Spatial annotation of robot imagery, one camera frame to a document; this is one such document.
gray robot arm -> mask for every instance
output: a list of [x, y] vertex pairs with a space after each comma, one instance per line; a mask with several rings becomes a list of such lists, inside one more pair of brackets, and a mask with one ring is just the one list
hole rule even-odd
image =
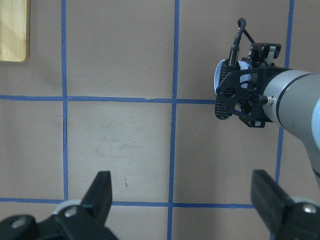
[[320, 187], [320, 74], [300, 70], [280, 73], [266, 86], [265, 114], [301, 139]]

bolt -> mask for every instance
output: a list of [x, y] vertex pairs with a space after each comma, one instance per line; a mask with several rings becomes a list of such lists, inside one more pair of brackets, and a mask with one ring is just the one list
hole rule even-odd
[[17, 229], [22, 227], [26, 223], [26, 219], [24, 217], [20, 217], [18, 220], [15, 220], [12, 224], [11, 227], [13, 229]]
[[76, 206], [72, 206], [71, 208], [69, 208], [67, 211], [64, 212], [64, 216], [66, 216], [67, 218], [70, 218], [76, 214], [77, 214]]
[[306, 213], [308, 213], [308, 214], [315, 214], [315, 213], [317, 213], [317, 208], [314, 206], [314, 205], [312, 205], [312, 204], [304, 204], [303, 206], [302, 206], [302, 208], [303, 208], [303, 210], [306, 212]]

blue tape line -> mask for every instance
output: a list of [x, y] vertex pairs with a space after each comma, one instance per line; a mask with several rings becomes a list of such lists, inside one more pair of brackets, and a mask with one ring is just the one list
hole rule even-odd
[[[38, 198], [14, 198], [0, 197], [0, 203], [28, 203], [28, 204], [60, 204], [61, 199], [38, 199]], [[168, 202], [143, 202], [143, 201], [113, 201], [112, 206], [123, 207], [163, 207], [167, 208], [210, 208], [210, 209], [254, 209], [252, 204], [238, 203], [168, 203]]]
[[180, 0], [174, 1], [174, 43], [173, 43], [173, 81], [172, 81], [172, 122], [170, 137], [170, 164], [169, 164], [169, 194], [168, 194], [168, 221], [167, 240], [172, 238], [172, 219], [174, 202], [174, 172], [175, 172], [175, 147], [176, 147], [176, 117], [177, 117], [177, 95], [178, 95], [178, 63], [179, 63], [179, 14]]
[[61, 0], [61, 73], [62, 73], [62, 107], [63, 107], [63, 195], [69, 199], [68, 193], [68, 94], [67, 94], [67, 32], [66, 32], [66, 0]]
[[290, 0], [289, 14], [288, 14], [288, 26], [287, 26], [287, 32], [286, 32], [286, 49], [285, 49], [285, 60], [284, 60], [284, 67], [285, 68], [289, 68], [289, 65], [290, 65], [292, 26], [293, 26], [293, 22], [294, 22], [294, 7], [295, 7], [295, 0]]
[[62, 101], [61, 96], [11, 96], [11, 95], [0, 95], [0, 99], [4, 100], [15, 100], [15, 101], [43, 101], [43, 102], [56, 102]]
[[142, 97], [114, 97], [114, 96], [68, 96], [68, 101], [92, 101], [92, 102], [121, 102], [121, 103], [158, 103], [171, 104], [171, 98], [147, 99]]
[[60, 204], [64, 200], [58, 199], [36, 199], [36, 198], [6, 198], [0, 197], [1, 203], [15, 202], [15, 203], [27, 203], [27, 204]]
[[176, 99], [176, 98], [142, 98], [116, 96], [68, 96], [68, 101], [85, 102], [121, 102], [121, 103], [156, 103], [156, 104], [205, 104], [214, 105], [216, 100], [210, 99]]
[[277, 183], [279, 182], [279, 177], [280, 177], [283, 139], [284, 139], [284, 129], [283, 127], [279, 127], [278, 147], [277, 147], [277, 153], [276, 153], [275, 176], [274, 176], [274, 179]]
[[125, 207], [168, 207], [167, 202], [113, 201], [112, 206]]
[[170, 139], [170, 164], [169, 164], [169, 198], [168, 202], [174, 202], [174, 173], [175, 173], [175, 146], [176, 146], [176, 119], [177, 104], [172, 104], [172, 122], [171, 122], [171, 139]]

black plastic part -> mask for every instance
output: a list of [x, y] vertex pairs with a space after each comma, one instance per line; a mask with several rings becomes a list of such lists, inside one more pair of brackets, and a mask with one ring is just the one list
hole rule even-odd
[[100, 171], [83, 197], [80, 206], [97, 220], [105, 224], [112, 204], [111, 175], [109, 171]]
[[[36, 223], [29, 215], [17, 215], [0, 222], [0, 240], [117, 240], [105, 227], [112, 204], [111, 176], [109, 171], [99, 172], [78, 206], [68, 206]], [[74, 215], [66, 216], [70, 208]], [[23, 219], [24, 224], [13, 228], [12, 223]]]
[[[76, 214], [65, 216], [69, 209], [75, 209]], [[55, 217], [65, 239], [68, 240], [117, 240], [113, 233], [97, 224], [89, 213], [82, 207], [69, 206], [62, 209]]]
[[[13, 228], [15, 221], [23, 221], [24, 224]], [[30, 215], [15, 215], [0, 222], [0, 240], [33, 240], [38, 234], [36, 220]]]
[[279, 53], [281, 51], [281, 44], [276, 43], [252, 43], [251, 50], [251, 58], [253, 62], [260, 62], [261, 59], [266, 59], [268, 57], [270, 47], [275, 47], [275, 52], [273, 59], [277, 59]]
[[319, 206], [295, 203], [264, 170], [252, 172], [251, 201], [275, 240], [320, 240]]
[[[240, 70], [240, 65], [238, 62], [236, 62], [235, 66], [230, 66], [228, 60], [225, 60], [221, 66], [219, 85], [225, 79], [225, 77], [228, 75], [228, 73], [230, 73], [232, 71], [237, 71], [237, 70]], [[228, 112], [228, 109], [226, 109], [225, 106], [223, 106], [221, 104], [219, 94], [217, 94], [217, 96], [216, 96], [216, 104], [214, 106], [214, 114], [220, 120], [226, 120], [232, 115], [230, 112]]]
[[319, 240], [320, 239], [320, 208], [312, 205], [315, 212], [306, 212], [307, 202], [297, 203], [287, 213], [286, 219], [275, 240]]
[[264, 170], [252, 172], [251, 202], [272, 233], [278, 233], [286, 209], [295, 204]]
[[[287, 71], [282, 67], [258, 67], [246, 70], [236, 70], [229, 72], [216, 89], [217, 106], [215, 115], [223, 119], [222, 112], [239, 116], [248, 127], [263, 128], [265, 122], [271, 122], [266, 116], [262, 103], [263, 97], [256, 101], [256, 96], [263, 96], [269, 82], [278, 74]], [[242, 75], [251, 75], [251, 80], [244, 87], [240, 82]]]
[[258, 104], [258, 105], [265, 105], [268, 103], [268, 98], [264, 95], [252, 93], [250, 96], [250, 101], [252, 103]]

wooden block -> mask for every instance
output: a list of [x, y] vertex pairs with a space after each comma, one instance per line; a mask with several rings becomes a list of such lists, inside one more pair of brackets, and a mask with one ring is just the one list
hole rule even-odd
[[30, 0], [0, 0], [0, 61], [29, 57]]

